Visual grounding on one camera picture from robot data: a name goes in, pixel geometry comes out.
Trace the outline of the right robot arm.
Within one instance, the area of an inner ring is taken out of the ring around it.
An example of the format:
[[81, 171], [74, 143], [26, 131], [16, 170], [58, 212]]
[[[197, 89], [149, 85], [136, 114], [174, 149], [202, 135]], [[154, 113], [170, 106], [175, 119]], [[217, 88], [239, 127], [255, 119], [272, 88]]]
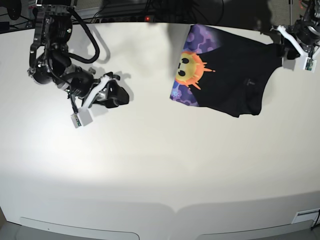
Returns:
[[[87, 24], [75, 11], [75, 0], [38, 0], [33, 43], [29, 51], [28, 75], [40, 85], [55, 83], [68, 94], [74, 113], [84, 112], [92, 105], [107, 109], [127, 105], [130, 96], [118, 85], [119, 75], [108, 72], [95, 78], [93, 68], [84, 70], [72, 63], [76, 60], [92, 64], [100, 56], [100, 48]], [[76, 19], [91, 41], [95, 53], [87, 59], [69, 52], [67, 45]]]

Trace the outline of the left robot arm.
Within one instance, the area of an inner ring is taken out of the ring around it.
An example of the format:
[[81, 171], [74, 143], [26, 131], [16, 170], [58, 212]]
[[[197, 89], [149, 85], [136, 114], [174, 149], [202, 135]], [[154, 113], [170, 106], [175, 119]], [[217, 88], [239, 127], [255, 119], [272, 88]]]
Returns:
[[313, 58], [320, 52], [320, 2], [301, 0], [305, 13], [293, 25], [278, 25], [271, 28], [280, 36], [277, 55], [288, 60], [298, 57]]

